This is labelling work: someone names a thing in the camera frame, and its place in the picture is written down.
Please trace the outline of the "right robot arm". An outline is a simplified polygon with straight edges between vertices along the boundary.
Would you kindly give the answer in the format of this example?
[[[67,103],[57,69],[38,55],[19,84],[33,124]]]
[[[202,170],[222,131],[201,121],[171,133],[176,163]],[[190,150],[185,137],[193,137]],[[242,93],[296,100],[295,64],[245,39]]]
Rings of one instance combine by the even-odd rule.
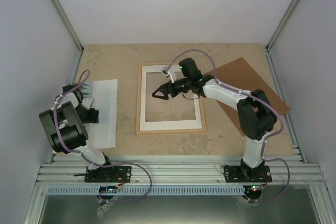
[[[244,180],[254,181],[265,164],[263,157],[266,141],[277,122],[266,94],[259,89],[240,90],[220,82],[210,74],[203,75],[192,58],[184,59],[178,65],[183,78],[178,79],[170,67],[162,68],[161,73],[170,80],[159,86],[152,97],[168,100],[192,91],[199,97],[214,99],[237,111],[240,128],[246,137],[239,171]]]

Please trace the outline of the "landscape photo print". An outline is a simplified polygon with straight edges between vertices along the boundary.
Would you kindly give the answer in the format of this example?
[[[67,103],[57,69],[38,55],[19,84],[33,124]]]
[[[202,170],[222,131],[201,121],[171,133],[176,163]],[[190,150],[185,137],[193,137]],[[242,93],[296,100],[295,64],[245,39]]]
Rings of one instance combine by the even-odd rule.
[[[93,93],[93,83],[85,82],[83,85],[79,87],[79,91],[82,95],[82,99],[84,98],[92,98]]]

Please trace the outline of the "right aluminium corner post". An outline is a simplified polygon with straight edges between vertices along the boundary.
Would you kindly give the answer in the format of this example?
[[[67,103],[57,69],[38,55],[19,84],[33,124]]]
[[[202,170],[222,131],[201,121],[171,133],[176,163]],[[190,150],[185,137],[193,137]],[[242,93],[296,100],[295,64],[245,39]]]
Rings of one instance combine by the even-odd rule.
[[[286,26],[287,22],[289,21],[290,17],[293,15],[294,11],[298,7],[301,0],[291,0],[288,8],[286,9],[282,19],[280,20],[278,26],[276,27],[273,35],[271,36],[268,44],[265,46],[265,50],[267,53],[270,53],[272,47],[276,43],[279,35],[281,34],[282,30]]]

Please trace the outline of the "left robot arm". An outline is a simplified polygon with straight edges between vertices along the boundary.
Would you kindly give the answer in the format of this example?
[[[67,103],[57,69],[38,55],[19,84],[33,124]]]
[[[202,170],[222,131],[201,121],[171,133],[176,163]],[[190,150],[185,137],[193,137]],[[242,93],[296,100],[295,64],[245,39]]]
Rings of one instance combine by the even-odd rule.
[[[96,170],[104,182],[114,178],[115,169],[107,156],[88,142],[86,125],[100,122],[99,110],[92,107],[92,99],[85,101],[79,86],[68,84],[63,93],[55,98],[54,105],[39,114],[47,140],[56,153],[77,154],[87,164],[87,169]]]

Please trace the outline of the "brown backing board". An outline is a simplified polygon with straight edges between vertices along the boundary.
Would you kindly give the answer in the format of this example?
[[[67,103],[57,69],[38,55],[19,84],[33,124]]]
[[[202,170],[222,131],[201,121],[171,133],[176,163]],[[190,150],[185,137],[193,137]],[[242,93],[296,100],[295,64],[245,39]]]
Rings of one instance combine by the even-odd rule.
[[[281,116],[289,112],[289,107],[274,90],[265,59],[254,61],[239,57],[225,60],[223,57],[215,57],[213,60],[220,81],[244,90],[263,90],[270,105]],[[216,135],[233,131],[235,136],[244,135],[239,125],[237,111],[212,99],[204,99],[203,102],[208,134]]]

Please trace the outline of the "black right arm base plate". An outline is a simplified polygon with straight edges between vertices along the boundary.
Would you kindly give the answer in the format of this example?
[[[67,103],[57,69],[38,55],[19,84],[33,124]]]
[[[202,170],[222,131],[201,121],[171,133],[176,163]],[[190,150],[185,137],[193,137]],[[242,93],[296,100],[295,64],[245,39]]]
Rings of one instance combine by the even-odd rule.
[[[272,182],[269,166],[256,168],[222,165],[221,172],[227,183],[266,183]]]

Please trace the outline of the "aluminium corner post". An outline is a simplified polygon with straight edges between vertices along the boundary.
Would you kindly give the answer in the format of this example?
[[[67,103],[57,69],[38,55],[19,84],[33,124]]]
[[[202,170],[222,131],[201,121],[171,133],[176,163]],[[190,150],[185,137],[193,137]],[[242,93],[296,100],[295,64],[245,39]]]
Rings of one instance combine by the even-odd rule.
[[[82,54],[83,53],[83,45],[80,42],[65,10],[62,7],[62,4],[59,0],[51,0],[52,5],[54,6],[55,10],[57,11],[61,21],[63,22],[68,34],[70,35],[71,39],[75,43],[76,47],[78,48],[79,52]]]
[[[276,43],[279,35],[281,34],[282,30],[286,26],[287,22],[289,21],[290,17],[293,15],[294,11],[298,7],[301,0],[291,0],[288,8],[286,9],[282,19],[280,20],[278,26],[276,27],[273,35],[271,36],[268,44],[265,46],[265,50],[267,53],[270,53],[272,47]]]

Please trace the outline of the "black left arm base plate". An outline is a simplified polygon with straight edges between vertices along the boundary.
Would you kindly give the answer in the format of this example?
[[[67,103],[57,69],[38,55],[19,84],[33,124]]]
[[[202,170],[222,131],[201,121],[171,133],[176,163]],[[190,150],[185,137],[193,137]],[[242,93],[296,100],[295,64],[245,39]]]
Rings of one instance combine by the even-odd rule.
[[[114,166],[113,168],[87,168],[84,181],[86,183],[129,183],[131,166]]]

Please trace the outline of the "left aluminium corner post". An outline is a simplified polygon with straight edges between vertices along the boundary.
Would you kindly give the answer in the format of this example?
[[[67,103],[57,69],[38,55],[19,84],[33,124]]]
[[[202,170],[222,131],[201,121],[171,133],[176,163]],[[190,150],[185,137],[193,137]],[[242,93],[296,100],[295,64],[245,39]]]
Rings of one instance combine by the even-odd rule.
[[[82,54],[83,53],[83,45],[80,42],[65,10],[62,7],[62,4],[59,0],[51,0],[52,5],[54,6],[55,10],[57,11],[61,21],[63,22],[68,34],[70,35],[71,39],[75,43],[76,47],[78,48],[79,52]]]

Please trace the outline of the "aluminium mounting rail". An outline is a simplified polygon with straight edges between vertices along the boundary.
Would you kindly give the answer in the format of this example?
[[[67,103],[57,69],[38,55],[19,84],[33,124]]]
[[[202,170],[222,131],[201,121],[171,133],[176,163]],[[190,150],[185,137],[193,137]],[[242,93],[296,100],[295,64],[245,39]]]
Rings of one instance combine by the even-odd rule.
[[[147,185],[151,177],[154,185],[223,185],[220,166],[239,165],[237,156],[112,156],[118,165],[136,163],[132,168],[131,184]],[[284,156],[284,162],[273,161],[270,167],[273,184],[285,184],[287,171],[290,183],[324,184],[325,178],[318,164],[304,163],[299,155]],[[75,156],[55,156],[49,164],[40,166],[36,182],[45,185],[83,184],[84,162]]]

